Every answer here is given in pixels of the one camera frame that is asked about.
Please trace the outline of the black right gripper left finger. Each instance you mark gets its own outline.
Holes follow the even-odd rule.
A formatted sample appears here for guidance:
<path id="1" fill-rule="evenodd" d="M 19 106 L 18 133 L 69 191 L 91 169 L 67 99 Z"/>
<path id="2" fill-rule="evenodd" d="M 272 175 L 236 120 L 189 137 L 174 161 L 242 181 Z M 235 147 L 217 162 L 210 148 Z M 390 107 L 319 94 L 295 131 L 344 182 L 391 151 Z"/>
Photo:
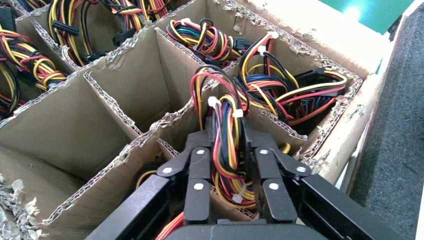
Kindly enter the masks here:
<path id="1" fill-rule="evenodd" d="M 185 225 L 210 217 L 211 149 L 207 131 L 187 136 L 184 150 L 157 169 L 88 240 L 169 240 Z"/>

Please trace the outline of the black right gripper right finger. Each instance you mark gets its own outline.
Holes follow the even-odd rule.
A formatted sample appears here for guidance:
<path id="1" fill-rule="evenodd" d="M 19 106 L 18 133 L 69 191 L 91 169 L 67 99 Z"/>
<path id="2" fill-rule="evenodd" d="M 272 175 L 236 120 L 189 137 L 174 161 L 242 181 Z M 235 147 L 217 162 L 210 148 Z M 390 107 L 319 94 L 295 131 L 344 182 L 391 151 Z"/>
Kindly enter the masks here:
<path id="1" fill-rule="evenodd" d="M 261 231 L 273 240 L 398 240 L 400 235 L 306 164 L 280 151 L 273 136 L 244 123 L 244 154 Z"/>

